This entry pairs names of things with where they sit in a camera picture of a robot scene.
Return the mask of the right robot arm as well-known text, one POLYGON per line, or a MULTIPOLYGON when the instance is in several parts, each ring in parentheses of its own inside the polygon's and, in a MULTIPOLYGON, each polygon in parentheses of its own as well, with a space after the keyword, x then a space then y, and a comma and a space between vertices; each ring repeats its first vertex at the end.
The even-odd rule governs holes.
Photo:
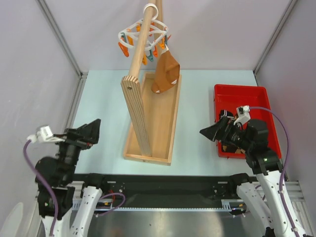
POLYGON ((252 169, 265 198, 261 198, 245 173, 230 176, 228 193, 241 198, 265 237, 305 237, 307 233, 290 207, 284 184, 284 168, 277 153, 268 145, 268 128, 260 119, 250 119, 245 129, 223 116, 217 123, 201 129, 200 134, 212 142, 234 145, 245 151, 246 163, 252 169))

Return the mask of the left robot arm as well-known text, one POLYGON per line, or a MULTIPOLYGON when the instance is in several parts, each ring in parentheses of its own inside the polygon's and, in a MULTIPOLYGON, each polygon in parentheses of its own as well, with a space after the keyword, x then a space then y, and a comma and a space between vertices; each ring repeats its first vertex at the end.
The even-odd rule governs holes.
POLYGON ((62 134, 53 133, 44 125, 36 131, 39 143, 54 143, 58 152, 54 157, 43 157, 35 165, 38 185, 38 206, 42 223, 48 229, 48 237, 67 237, 67 227, 73 205, 75 169, 81 151, 99 142, 101 120, 95 119, 78 128, 66 128, 62 134))

